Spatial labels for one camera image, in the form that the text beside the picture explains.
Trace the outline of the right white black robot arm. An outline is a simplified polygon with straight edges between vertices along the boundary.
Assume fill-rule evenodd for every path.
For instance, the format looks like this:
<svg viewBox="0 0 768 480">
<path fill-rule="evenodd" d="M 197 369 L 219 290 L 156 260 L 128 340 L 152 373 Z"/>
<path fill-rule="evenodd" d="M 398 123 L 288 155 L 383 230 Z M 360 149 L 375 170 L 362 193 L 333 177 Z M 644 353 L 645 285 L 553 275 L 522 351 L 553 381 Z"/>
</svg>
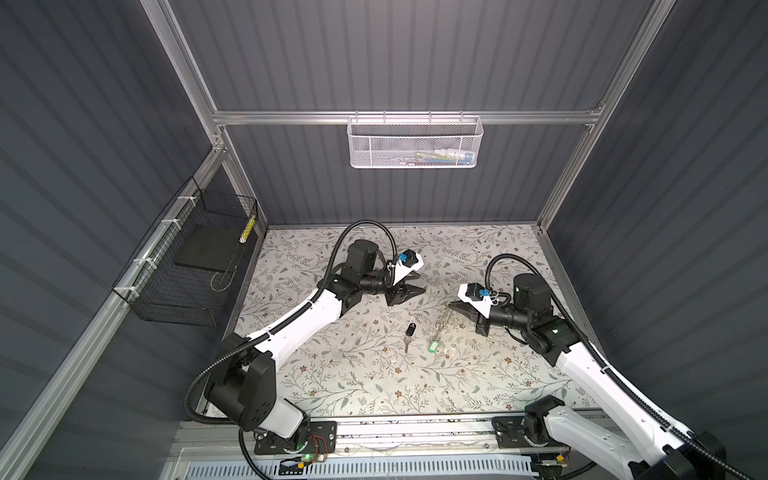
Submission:
<svg viewBox="0 0 768 480">
<path fill-rule="evenodd" d="M 493 326 L 517 330 L 522 341 L 581 387 L 619 428 L 613 434 L 561 399 L 530 403 L 525 439 L 570 446 L 618 479 L 723 479 L 732 470 L 721 442 L 696 434 L 664 412 L 600 354 L 537 272 L 515 277 L 509 293 L 488 281 L 465 283 L 450 308 L 474 321 L 480 334 Z"/>
</svg>

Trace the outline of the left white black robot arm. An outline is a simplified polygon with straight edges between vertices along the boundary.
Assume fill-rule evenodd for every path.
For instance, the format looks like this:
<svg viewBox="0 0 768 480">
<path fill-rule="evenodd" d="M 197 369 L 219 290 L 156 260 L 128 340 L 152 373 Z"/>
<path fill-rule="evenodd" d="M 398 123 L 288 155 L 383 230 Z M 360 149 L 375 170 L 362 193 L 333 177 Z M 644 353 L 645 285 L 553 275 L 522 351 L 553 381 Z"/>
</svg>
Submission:
<svg viewBox="0 0 768 480">
<path fill-rule="evenodd" d="M 424 266 L 419 253 L 407 249 L 381 268 L 376 266 L 378 257 L 377 244 L 354 241 L 345 261 L 332 268 L 304 304 L 260 331 L 230 336 L 224 352 L 240 351 L 213 367 L 204 397 L 245 432 L 266 430 L 302 443 L 309 415 L 282 398 L 277 388 L 277 373 L 287 359 L 365 295 L 382 295 L 393 306 L 425 292 L 406 282 Z"/>
</svg>

